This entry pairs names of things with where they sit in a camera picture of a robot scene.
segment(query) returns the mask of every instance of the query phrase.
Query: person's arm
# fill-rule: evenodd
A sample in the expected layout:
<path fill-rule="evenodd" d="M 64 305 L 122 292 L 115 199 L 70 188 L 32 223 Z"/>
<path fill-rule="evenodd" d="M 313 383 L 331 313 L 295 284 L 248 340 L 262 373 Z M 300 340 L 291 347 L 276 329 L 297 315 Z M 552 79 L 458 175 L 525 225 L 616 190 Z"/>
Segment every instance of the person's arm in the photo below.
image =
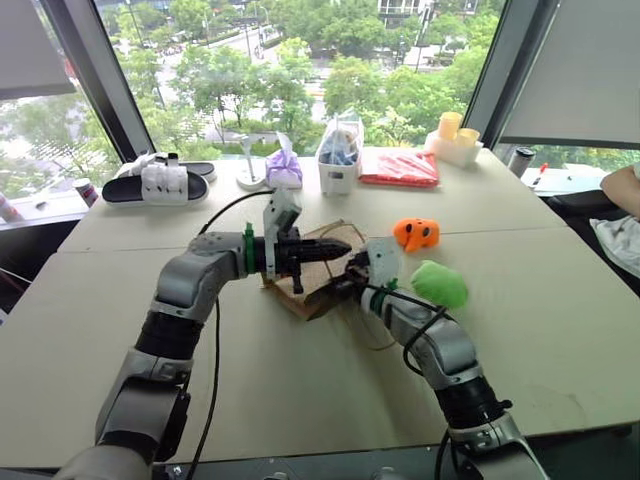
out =
<path fill-rule="evenodd" d="M 600 187 L 609 200 L 634 217 L 640 218 L 640 180 L 636 177 L 634 166 L 610 173 L 602 179 Z"/>

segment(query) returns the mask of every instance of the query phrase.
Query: yellow object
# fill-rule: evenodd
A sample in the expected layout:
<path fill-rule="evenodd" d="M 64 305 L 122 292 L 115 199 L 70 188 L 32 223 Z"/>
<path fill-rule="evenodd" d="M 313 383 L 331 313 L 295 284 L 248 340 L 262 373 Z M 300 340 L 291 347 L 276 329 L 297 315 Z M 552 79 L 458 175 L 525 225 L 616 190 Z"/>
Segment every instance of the yellow object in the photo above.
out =
<path fill-rule="evenodd" d="M 438 135 L 440 138 L 444 138 L 445 140 L 455 139 L 461 121 L 462 115 L 458 112 L 444 112 L 440 116 L 440 123 L 438 124 Z"/>
<path fill-rule="evenodd" d="M 456 137 L 456 143 L 463 147 L 473 147 L 478 141 L 480 132 L 473 128 L 461 128 L 458 130 L 458 136 Z"/>

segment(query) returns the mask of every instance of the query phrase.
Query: gray blind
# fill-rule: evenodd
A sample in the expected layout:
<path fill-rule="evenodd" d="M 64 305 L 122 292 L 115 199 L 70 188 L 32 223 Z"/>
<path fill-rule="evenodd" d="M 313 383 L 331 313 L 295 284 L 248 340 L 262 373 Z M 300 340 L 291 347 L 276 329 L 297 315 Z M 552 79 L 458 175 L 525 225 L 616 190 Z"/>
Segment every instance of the gray blind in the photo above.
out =
<path fill-rule="evenodd" d="M 75 91 L 31 0 L 0 1 L 0 100 Z"/>
<path fill-rule="evenodd" d="M 562 0 L 502 141 L 525 139 L 640 143 L 640 0 Z"/>

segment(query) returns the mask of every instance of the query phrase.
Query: black cable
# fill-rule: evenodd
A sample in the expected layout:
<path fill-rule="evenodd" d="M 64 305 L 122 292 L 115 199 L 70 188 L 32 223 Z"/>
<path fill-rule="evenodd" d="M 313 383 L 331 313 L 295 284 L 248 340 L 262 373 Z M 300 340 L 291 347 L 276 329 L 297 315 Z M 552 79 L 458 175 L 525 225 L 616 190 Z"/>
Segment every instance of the black cable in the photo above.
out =
<path fill-rule="evenodd" d="M 438 447 L 438 454 L 436 455 L 436 465 L 433 472 L 433 479 L 440 480 L 442 476 L 442 459 L 444 458 L 444 451 L 447 448 L 447 443 L 449 443 L 449 430 L 445 430 L 444 435 L 442 436 L 442 440 L 440 441 L 440 446 Z"/>
<path fill-rule="evenodd" d="M 416 333 L 414 333 L 411 336 L 411 338 L 407 341 L 407 343 L 404 344 L 404 348 L 402 349 L 402 360 L 404 360 L 404 364 L 407 366 L 407 368 L 409 368 L 409 370 L 411 370 L 414 373 L 417 373 L 421 377 L 423 376 L 422 371 L 414 367 L 413 365 L 411 365 L 411 362 L 409 361 L 409 353 L 410 353 L 411 347 L 413 347 L 413 344 L 416 343 L 416 341 L 424 334 L 424 332 L 429 330 L 429 328 L 431 328 L 434 323 L 436 323 L 438 320 L 440 320 L 442 317 L 445 316 L 446 310 L 447 310 L 446 307 L 440 307 L 438 311 L 435 313 L 435 315 L 431 317 L 431 320 L 429 320 L 422 327 L 416 330 Z"/>
<path fill-rule="evenodd" d="M 395 290 L 391 290 L 390 288 L 377 287 L 375 285 L 371 285 L 370 283 L 359 283 L 358 285 L 360 285 L 362 287 L 365 287 L 365 288 L 370 288 L 371 290 L 375 290 L 377 292 L 386 293 L 387 295 L 391 295 L 392 297 L 397 297 L 397 298 L 400 298 L 402 300 L 406 300 L 407 302 L 415 303 L 416 305 L 420 305 L 421 307 L 424 307 L 427 310 L 431 310 L 432 312 L 438 312 L 440 310 L 440 307 L 431 305 L 430 303 L 423 302 L 421 300 L 418 300 L 416 298 L 410 297 L 408 295 L 403 295 L 402 293 L 398 293 Z M 445 313 L 443 315 L 443 317 L 448 319 L 448 320 L 455 321 L 455 319 L 451 315 L 449 315 L 448 313 Z"/>
<path fill-rule="evenodd" d="M 213 392 L 211 393 L 211 403 L 209 404 L 207 421 L 205 422 L 204 428 L 202 429 L 200 442 L 198 442 L 198 448 L 196 448 L 196 453 L 193 456 L 193 460 L 191 461 L 191 467 L 189 468 L 189 473 L 187 474 L 186 480 L 193 480 L 193 476 L 196 473 L 196 469 L 198 468 L 198 464 L 200 463 L 200 455 L 202 454 L 202 449 L 204 448 L 204 444 L 207 441 L 207 434 L 209 433 L 209 428 L 211 427 L 211 422 L 213 421 L 213 412 L 216 409 L 216 402 L 218 400 L 218 380 L 220 374 L 220 299 L 216 300 L 215 346 L 216 356 L 213 367 Z"/>
<path fill-rule="evenodd" d="M 231 207 L 233 207 L 234 205 L 242 202 L 243 200 L 246 200 L 247 198 L 251 198 L 251 197 L 257 197 L 258 195 L 271 195 L 274 192 L 274 190 L 261 190 L 259 192 L 253 192 L 253 193 L 249 193 L 248 195 L 244 195 L 243 197 L 240 198 L 236 198 L 233 202 L 228 203 L 226 206 L 224 206 L 222 208 L 222 210 L 220 210 L 218 213 L 216 213 L 213 217 L 211 217 L 211 219 L 205 223 L 202 228 L 200 229 L 200 231 L 198 232 L 198 235 L 202 235 L 203 233 L 205 233 L 209 227 L 211 226 L 211 224 L 213 222 L 215 222 L 220 215 L 222 215 L 224 212 L 226 212 L 227 210 L 229 210 Z"/>

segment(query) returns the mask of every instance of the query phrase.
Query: red package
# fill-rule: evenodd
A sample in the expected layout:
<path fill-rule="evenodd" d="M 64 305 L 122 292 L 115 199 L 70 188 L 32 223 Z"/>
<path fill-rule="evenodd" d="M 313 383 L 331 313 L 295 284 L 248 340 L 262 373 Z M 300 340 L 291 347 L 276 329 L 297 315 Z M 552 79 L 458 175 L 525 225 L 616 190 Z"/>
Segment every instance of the red package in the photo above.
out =
<path fill-rule="evenodd" d="M 365 149 L 360 181 L 378 185 L 430 188 L 438 185 L 436 159 L 408 148 Z"/>

